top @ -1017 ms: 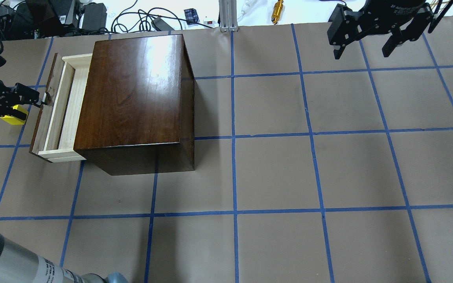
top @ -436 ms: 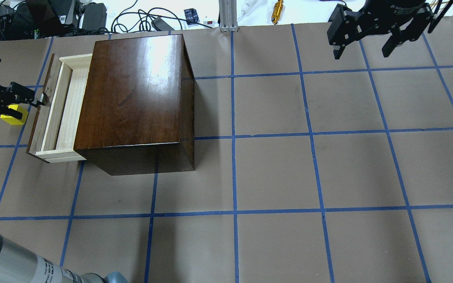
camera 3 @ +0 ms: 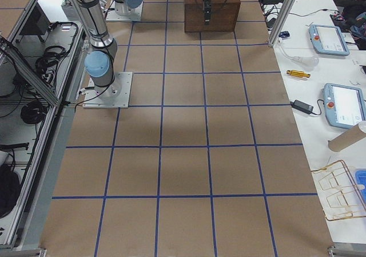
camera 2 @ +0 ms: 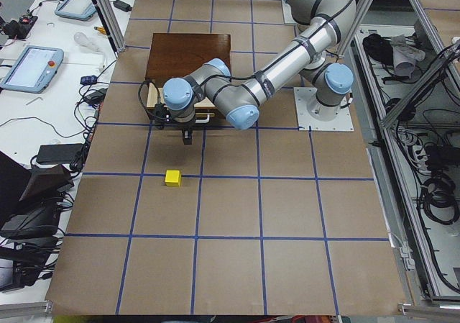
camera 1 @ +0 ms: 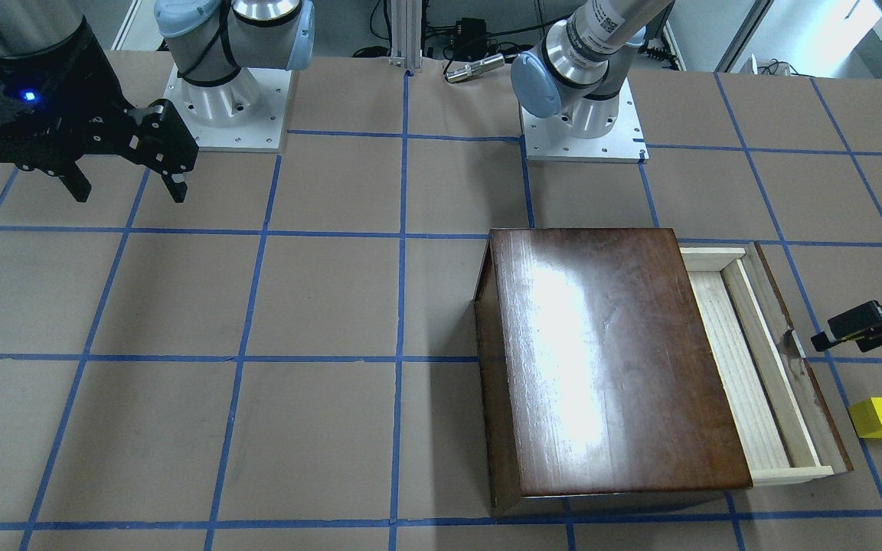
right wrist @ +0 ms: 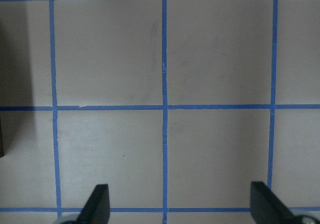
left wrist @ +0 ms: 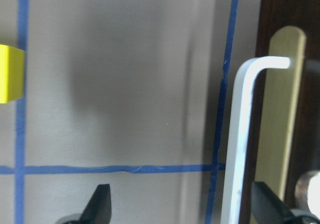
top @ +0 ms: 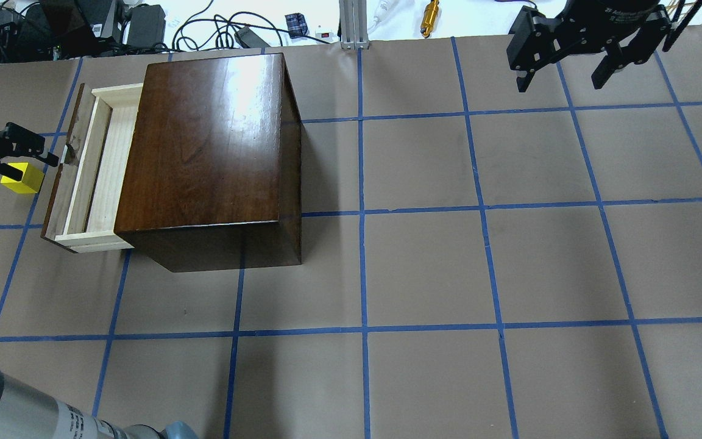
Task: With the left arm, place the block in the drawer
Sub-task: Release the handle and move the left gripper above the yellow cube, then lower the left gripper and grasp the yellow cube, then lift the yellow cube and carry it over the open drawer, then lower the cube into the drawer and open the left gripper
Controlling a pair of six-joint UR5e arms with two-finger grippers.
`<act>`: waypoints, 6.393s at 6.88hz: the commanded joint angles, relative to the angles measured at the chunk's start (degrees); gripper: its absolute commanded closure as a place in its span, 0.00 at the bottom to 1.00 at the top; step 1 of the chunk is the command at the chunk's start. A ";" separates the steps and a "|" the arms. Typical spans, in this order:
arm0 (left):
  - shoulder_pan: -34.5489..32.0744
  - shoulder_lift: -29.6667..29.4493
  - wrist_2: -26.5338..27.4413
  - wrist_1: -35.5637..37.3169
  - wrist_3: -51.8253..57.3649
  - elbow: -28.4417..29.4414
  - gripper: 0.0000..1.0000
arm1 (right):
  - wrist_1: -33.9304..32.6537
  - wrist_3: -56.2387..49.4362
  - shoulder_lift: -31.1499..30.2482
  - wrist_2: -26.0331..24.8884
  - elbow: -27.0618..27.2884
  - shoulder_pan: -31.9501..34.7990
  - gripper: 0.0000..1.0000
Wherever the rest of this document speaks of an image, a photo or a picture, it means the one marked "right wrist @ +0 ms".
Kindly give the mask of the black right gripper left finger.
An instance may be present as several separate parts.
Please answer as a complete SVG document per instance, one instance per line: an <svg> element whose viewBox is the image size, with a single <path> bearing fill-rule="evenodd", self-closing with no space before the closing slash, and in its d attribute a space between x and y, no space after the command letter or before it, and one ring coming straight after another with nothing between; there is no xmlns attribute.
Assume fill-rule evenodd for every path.
<svg viewBox="0 0 320 224"><path fill-rule="evenodd" d="M108 184L96 185L84 208L77 217L77 224L107 224L110 219Z"/></svg>

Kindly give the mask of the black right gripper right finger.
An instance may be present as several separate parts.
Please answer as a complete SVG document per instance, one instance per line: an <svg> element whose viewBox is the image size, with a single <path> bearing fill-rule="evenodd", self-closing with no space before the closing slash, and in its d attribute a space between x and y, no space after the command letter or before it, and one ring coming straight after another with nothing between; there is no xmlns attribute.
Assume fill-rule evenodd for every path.
<svg viewBox="0 0 320 224"><path fill-rule="evenodd" d="M295 224L295 216L261 181L250 184L250 214L256 224Z"/></svg>

